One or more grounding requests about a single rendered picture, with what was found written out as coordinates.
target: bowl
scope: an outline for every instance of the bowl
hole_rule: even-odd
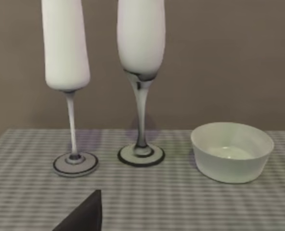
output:
[[[198,169],[225,183],[255,180],[274,149],[272,138],[264,131],[231,122],[199,126],[191,140]]]

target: goblet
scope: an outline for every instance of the goblet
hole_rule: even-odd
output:
[[[134,167],[161,163],[164,151],[145,138],[145,104],[150,85],[162,64],[165,49],[164,0],[119,0],[117,44],[121,64],[133,87],[138,109],[138,138],[123,147],[118,158]]]
[[[98,158],[78,152],[74,123],[74,94],[90,80],[90,69],[81,0],[42,0],[45,80],[66,95],[72,152],[55,159],[54,171],[64,177],[80,177],[94,171]]]

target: wall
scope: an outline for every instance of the wall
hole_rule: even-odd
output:
[[[119,64],[117,0],[83,0],[92,81],[76,96],[78,128],[134,128]],[[285,129],[285,0],[166,0],[167,48],[148,128],[237,121]],[[67,128],[64,96],[44,80],[40,0],[0,0],[0,134]]]

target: table surface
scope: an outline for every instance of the table surface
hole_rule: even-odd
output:
[[[285,231],[285,131],[262,175],[223,184],[195,166],[190,131],[147,131],[166,151],[155,167],[119,162],[136,131],[78,130],[78,147],[96,154],[91,175],[66,179],[52,162],[70,150],[67,129],[10,129],[0,138],[0,231],[51,231],[94,190],[103,193],[103,231]]]

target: round glass base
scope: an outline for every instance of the round glass base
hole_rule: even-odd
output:
[[[80,160],[76,162],[69,161],[71,153],[61,155],[55,159],[53,163],[53,169],[56,174],[62,177],[82,177],[92,173],[98,166],[98,158],[87,152],[79,153]]]
[[[164,150],[149,144],[149,147],[152,149],[151,155],[136,155],[134,152],[135,144],[130,144],[121,148],[118,153],[118,159],[127,165],[133,167],[150,167],[154,165],[158,165],[165,159]]]

